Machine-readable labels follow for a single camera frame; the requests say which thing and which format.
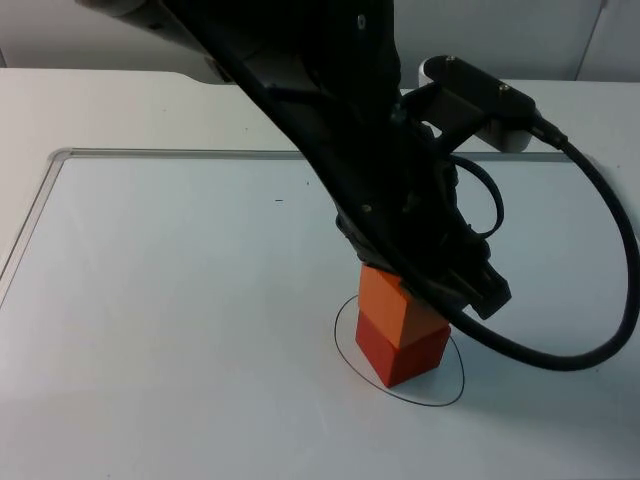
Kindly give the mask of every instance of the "cable connector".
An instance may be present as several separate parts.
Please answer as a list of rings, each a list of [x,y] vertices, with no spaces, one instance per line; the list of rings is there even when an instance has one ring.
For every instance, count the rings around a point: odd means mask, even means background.
[[[538,140],[551,145],[557,150],[562,150],[569,138],[553,123],[545,120],[538,112],[533,117],[529,132]]]

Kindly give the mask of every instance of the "white wall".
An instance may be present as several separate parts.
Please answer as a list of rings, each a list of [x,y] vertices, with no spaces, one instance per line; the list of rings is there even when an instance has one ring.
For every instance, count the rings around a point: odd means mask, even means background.
[[[640,1],[606,2],[579,78],[640,82]]]
[[[216,79],[202,55],[74,0],[0,0],[0,49],[10,67],[166,70]]]
[[[601,0],[395,3],[406,87],[416,85],[422,60],[443,53],[503,78],[574,79],[601,6]],[[607,2],[581,78],[640,79],[638,19],[640,0]],[[200,55],[73,0],[0,0],[0,50],[11,67],[169,70],[216,81]]]
[[[396,0],[404,78],[455,55],[502,78],[573,80],[599,0]]]

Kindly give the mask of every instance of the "whiteboard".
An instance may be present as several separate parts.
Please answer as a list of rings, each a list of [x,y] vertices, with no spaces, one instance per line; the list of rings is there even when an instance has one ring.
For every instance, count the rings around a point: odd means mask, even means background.
[[[490,244],[513,292],[487,326],[553,353],[602,342],[626,285],[595,192],[555,156],[478,158],[504,196]],[[102,152],[60,166],[0,309],[1,478],[640,476],[638,335],[596,369],[554,373],[454,331],[463,397],[410,405],[337,354],[359,265],[306,162]],[[460,175],[485,230],[490,197]],[[429,389],[450,382],[432,380],[457,368],[400,388],[439,398]]]

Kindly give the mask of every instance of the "stacked blocks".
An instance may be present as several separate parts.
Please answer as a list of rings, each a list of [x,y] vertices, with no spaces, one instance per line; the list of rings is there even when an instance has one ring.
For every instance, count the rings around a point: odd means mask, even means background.
[[[451,333],[449,322],[400,282],[396,275],[362,266],[356,342],[387,387],[440,365]]]

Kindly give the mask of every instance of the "wooden cube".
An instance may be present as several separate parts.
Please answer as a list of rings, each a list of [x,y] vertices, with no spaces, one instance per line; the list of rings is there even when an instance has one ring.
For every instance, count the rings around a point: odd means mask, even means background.
[[[438,312],[414,298],[400,283],[397,275],[362,266],[360,311],[397,349],[449,326]]]
[[[440,365],[450,333],[451,327],[446,325],[410,345],[396,348],[361,311],[356,342],[382,383],[393,387]]]

